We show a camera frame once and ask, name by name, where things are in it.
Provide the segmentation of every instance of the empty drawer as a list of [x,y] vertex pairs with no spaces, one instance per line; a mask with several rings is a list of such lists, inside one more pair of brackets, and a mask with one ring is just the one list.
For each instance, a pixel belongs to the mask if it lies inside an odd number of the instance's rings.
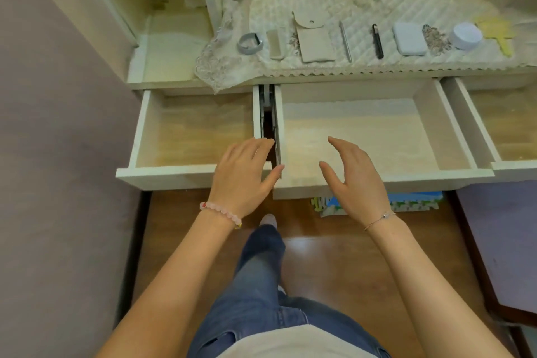
[[493,178],[479,169],[436,80],[290,84],[275,87],[279,161],[275,199],[330,196],[319,161],[343,181],[326,138],[365,150],[389,192],[452,190]]
[[537,178],[537,75],[467,76],[442,80],[480,167],[497,181]]
[[129,166],[116,177],[144,191],[208,188],[226,148],[251,137],[261,137],[258,87],[196,96],[146,90]]

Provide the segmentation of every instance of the jeans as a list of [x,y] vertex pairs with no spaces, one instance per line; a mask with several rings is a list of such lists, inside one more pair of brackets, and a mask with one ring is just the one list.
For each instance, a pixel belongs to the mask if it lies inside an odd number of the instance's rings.
[[324,304],[278,291],[285,244],[272,225],[262,225],[246,242],[235,278],[211,307],[194,336],[187,358],[216,358],[253,334],[311,324],[379,358],[379,342],[350,317]]

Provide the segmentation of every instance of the left hand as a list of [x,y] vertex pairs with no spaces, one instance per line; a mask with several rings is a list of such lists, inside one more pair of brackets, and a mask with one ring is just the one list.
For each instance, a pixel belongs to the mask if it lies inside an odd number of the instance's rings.
[[263,165],[273,145],[273,139],[251,138],[229,146],[214,172],[208,201],[240,219],[254,212],[274,188],[285,167],[276,166],[261,181]]

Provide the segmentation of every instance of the silver chain bracelet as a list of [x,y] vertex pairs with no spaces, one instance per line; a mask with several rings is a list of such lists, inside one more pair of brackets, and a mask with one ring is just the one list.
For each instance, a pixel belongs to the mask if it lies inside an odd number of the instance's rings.
[[376,221],[373,221],[371,224],[369,224],[368,226],[366,226],[366,229],[364,229],[364,232],[367,232],[367,230],[369,228],[371,228],[373,225],[375,225],[378,221],[382,221],[383,219],[388,219],[389,217],[395,215],[395,212],[392,212],[392,211],[388,211],[388,212],[385,212],[382,217],[380,217],[379,219],[377,219]]

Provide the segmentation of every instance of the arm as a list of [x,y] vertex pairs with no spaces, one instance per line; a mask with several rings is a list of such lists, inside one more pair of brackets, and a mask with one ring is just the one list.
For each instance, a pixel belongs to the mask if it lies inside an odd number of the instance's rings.
[[[273,140],[232,145],[218,164],[208,201],[243,218],[253,212],[278,181],[283,166],[261,182]],[[234,223],[204,210],[155,279],[119,323],[97,355],[176,357],[207,273]]]
[[[347,213],[365,227],[390,210],[384,184],[366,152],[345,140],[329,142],[341,155],[345,183],[321,162],[324,178]],[[440,274],[403,220],[389,217],[367,232],[390,266],[427,357],[513,358]]]

